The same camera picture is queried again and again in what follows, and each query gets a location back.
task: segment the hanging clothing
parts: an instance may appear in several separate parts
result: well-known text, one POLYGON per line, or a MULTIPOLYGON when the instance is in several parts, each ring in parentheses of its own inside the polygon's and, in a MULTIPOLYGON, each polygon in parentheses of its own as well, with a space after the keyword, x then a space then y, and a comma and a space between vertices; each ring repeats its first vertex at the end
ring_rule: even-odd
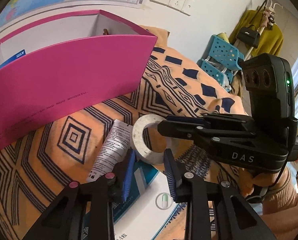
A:
MULTIPOLYGON (((239 33, 239 30, 242 27, 249 27, 250 20, 253 18, 255 14, 256 14, 256 11, 248 10, 242 15, 240 21, 238 22, 238 24, 236 25, 235 29, 233 30, 233 32, 229 37, 229 41, 231 44, 235 43, 236 35, 239 33)), ((260 11, 257 14, 257 16, 254 18, 252 25, 254 25, 256 28, 259 28, 261 25, 262 17, 263 17, 263 14, 260 11)), ((259 46, 257 49, 254 48, 252 50, 251 55, 255 57, 262 53, 269 53, 269 54, 278 56, 282 48, 282 44, 283 44, 282 31, 276 24, 274 24, 272 30, 268 30, 267 28, 263 30, 263 33, 261 34, 261 37, 260 37, 259 46)))

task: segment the masking tape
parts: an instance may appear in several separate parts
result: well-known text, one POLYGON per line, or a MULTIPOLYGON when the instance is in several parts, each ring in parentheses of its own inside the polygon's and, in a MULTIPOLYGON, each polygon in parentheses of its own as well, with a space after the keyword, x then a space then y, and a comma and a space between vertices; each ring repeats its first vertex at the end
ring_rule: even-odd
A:
MULTIPOLYGON (((134 124, 132 129, 132 138, 130 140, 132 149, 136 150, 137 156, 145 163, 155 165, 163 163, 163 152, 157 153, 150 150, 144 142, 143 131, 148 127, 157 127, 157 125, 165 120, 156 114, 147 114, 140 117, 134 124)), ((165 137, 166 147, 170 148, 172 154, 175 155, 178 140, 175 138, 165 137)))

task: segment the pink box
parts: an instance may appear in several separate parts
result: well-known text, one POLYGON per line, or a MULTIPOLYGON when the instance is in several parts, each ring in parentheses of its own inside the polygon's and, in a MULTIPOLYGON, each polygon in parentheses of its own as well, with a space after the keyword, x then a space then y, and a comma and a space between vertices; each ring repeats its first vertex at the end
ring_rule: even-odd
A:
POLYGON ((59 14, 0 40, 0 150, 61 117, 138 87, 157 37, 102 10, 59 14), (110 35, 103 35, 107 29, 110 35))

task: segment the patterned fabric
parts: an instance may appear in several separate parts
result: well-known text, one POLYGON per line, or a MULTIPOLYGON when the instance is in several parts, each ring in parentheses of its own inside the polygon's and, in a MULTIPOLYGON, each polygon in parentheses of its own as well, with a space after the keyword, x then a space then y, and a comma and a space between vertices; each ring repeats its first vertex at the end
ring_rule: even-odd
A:
MULTIPOLYGON (((6 239, 22 239, 65 185, 72 180, 85 183, 114 119, 134 124, 144 114, 196 117, 205 112, 245 114, 241 99, 194 62, 174 49, 156 47, 136 91, 63 117, 0 151, 0 230, 6 239)), ((157 138, 153 131, 145 134, 153 150, 162 147, 157 138)), ((207 174, 214 163, 197 149, 180 160, 207 179, 223 178, 218 172, 214 178, 207 174)), ((183 215, 179 211, 164 230, 183 215)))

